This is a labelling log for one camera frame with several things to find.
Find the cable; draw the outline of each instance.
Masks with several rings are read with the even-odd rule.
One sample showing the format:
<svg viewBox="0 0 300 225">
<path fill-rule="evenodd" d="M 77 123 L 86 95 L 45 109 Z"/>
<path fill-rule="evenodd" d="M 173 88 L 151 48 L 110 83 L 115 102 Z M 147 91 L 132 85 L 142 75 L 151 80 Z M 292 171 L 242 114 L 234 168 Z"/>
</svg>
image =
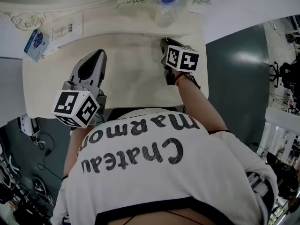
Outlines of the cable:
<svg viewBox="0 0 300 225">
<path fill-rule="evenodd" d="M 261 147 L 262 149 L 266 150 L 265 148 L 263 148 L 262 146 L 258 145 L 259 147 Z M 268 150 L 266 150 L 267 152 L 269 152 Z"/>
<path fill-rule="evenodd" d="M 190 219 L 190 218 L 188 218 L 188 217 L 185 217 L 185 216 L 183 216 L 183 215 L 177 214 L 177 213 L 175 213 L 175 212 L 170 212 L 170 211 L 165 211 L 165 212 L 175 214 L 175 215 L 177 215 L 177 216 L 180 216 L 180 217 L 186 218 L 186 219 L 188 219 L 188 220 L 190 220 L 190 221 L 193 221 L 193 222 L 195 222 L 195 223 L 197 223 L 197 224 L 203 225 L 202 223 L 199 223 L 199 222 L 197 222 L 197 221 L 195 221 L 195 220 L 192 220 L 192 219 Z"/>
<path fill-rule="evenodd" d="M 256 146 L 256 147 L 260 147 L 260 148 L 262 148 L 262 149 L 266 150 L 266 149 L 265 149 L 265 148 L 263 148 L 262 146 L 258 145 L 258 143 L 257 143 L 257 142 L 252 142 L 252 143 L 249 143 L 249 144 L 248 144 L 248 146 L 249 146 L 249 145 L 251 145 L 251 144 L 252 144 L 252 145 L 254 145 L 254 146 Z"/>
<path fill-rule="evenodd" d="M 133 216 L 132 218 L 130 218 L 126 223 L 124 223 L 123 225 L 125 225 L 125 224 L 127 224 L 127 223 L 129 223 L 129 221 L 131 220 L 131 219 L 133 219 L 135 216 Z"/>
<path fill-rule="evenodd" d="M 43 171 L 43 170 L 48 170 L 50 173 L 52 173 L 55 177 L 57 177 L 58 179 L 60 179 L 61 181 L 62 181 L 62 178 L 61 177 L 59 177 L 58 175 L 56 175 L 54 172 L 52 172 L 49 168 L 47 168 L 44 164 L 41 164 L 41 163 L 38 163 L 37 164 L 37 168 L 39 169 L 39 170 L 41 170 L 41 171 Z"/>
<path fill-rule="evenodd" d="M 52 139 L 53 148 L 50 150 L 50 153 L 51 153 L 51 152 L 55 149 L 55 142 L 54 142 L 54 139 L 53 139 L 53 137 L 52 137 L 50 134 L 44 133 L 44 132 L 40 133 L 40 134 L 39 134 L 39 137 L 41 137 L 42 134 L 45 134 L 45 135 L 49 136 L 49 137 Z"/>
<path fill-rule="evenodd" d="M 46 187 L 52 188 L 53 190 L 59 191 L 59 189 L 46 185 Z"/>
<path fill-rule="evenodd" d="M 98 116 L 96 116 L 96 117 L 97 117 L 97 118 L 101 118 L 102 122 L 105 123 L 105 120 L 104 120 L 103 116 L 102 116 L 101 114 L 99 114 L 99 116 L 100 116 L 100 117 L 98 117 Z"/>
</svg>

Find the floor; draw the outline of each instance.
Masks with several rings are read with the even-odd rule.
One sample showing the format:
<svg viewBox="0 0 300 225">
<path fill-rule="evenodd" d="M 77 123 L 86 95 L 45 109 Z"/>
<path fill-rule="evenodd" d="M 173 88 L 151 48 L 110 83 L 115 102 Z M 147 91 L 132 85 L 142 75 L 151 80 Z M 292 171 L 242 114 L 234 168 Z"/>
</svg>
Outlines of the floor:
<svg viewBox="0 0 300 225">
<path fill-rule="evenodd" d="M 206 50 L 209 101 L 224 118 L 229 130 L 242 142 L 259 142 L 269 95 L 269 60 L 263 25 L 209 43 Z M 69 128 L 58 120 L 39 119 L 39 122 L 42 132 L 50 134 L 55 141 L 55 149 L 45 158 L 45 166 L 62 177 Z M 11 151 L 21 167 L 22 183 L 27 185 L 33 175 L 38 175 L 46 185 L 58 189 L 60 180 L 49 171 L 41 171 L 37 167 L 37 163 L 43 162 L 45 151 L 52 149 L 51 139 L 42 135 L 46 148 L 40 150 L 29 137 L 19 132 L 16 120 L 9 122 L 5 130 Z M 57 193 L 55 189 L 49 189 L 53 194 Z"/>
</svg>

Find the person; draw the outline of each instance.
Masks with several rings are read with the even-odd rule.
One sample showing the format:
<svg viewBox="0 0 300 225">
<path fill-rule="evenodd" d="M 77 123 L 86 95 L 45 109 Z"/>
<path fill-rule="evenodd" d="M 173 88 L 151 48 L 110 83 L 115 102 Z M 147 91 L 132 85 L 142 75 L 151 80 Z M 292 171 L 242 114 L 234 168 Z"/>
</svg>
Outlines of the person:
<svg viewBox="0 0 300 225">
<path fill-rule="evenodd" d="M 173 73 L 185 113 L 135 110 L 72 132 L 53 225 L 267 224 L 273 170 Z"/>
</svg>

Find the bracelet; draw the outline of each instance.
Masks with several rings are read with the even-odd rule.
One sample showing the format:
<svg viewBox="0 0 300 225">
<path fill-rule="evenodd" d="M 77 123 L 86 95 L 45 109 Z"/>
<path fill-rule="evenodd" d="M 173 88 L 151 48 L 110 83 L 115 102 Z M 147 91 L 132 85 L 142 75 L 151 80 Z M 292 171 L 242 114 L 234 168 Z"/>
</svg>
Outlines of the bracelet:
<svg viewBox="0 0 300 225">
<path fill-rule="evenodd" d="M 179 76 L 175 77 L 175 85 L 178 87 L 179 81 L 186 77 L 186 74 L 180 74 Z"/>
</svg>

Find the white wall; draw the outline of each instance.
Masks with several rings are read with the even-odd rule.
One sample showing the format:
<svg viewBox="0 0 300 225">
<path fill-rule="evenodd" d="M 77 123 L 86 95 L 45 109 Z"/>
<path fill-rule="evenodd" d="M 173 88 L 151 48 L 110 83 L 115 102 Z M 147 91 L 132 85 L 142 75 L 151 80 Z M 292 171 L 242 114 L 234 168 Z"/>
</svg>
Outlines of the white wall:
<svg viewBox="0 0 300 225">
<path fill-rule="evenodd" d="M 22 60 L 0 58 L 0 127 L 24 114 Z"/>
<path fill-rule="evenodd" d="M 213 0 L 211 5 L 193 5 L 201 13 L 205 42 L 274 19 L 300 14 L 300 0 Z"/>
<path fill-rule="evenodd" d="M 8 15 L 0 17 L 0 28 L 0 57 L 22 59 L 32 32 L 17 29 Z"/>
</svg>

